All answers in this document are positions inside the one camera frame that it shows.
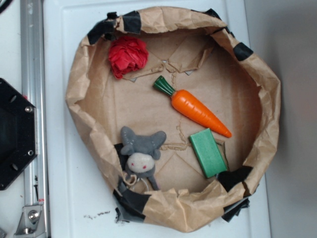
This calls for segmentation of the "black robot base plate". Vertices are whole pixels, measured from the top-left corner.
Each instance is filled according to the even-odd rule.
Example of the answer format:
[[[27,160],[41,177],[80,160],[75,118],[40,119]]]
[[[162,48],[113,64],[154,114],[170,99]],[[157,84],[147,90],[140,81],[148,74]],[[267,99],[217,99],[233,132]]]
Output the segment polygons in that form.
[[[0,79],[0,189],[6,190],[37,156],[36,108]]]

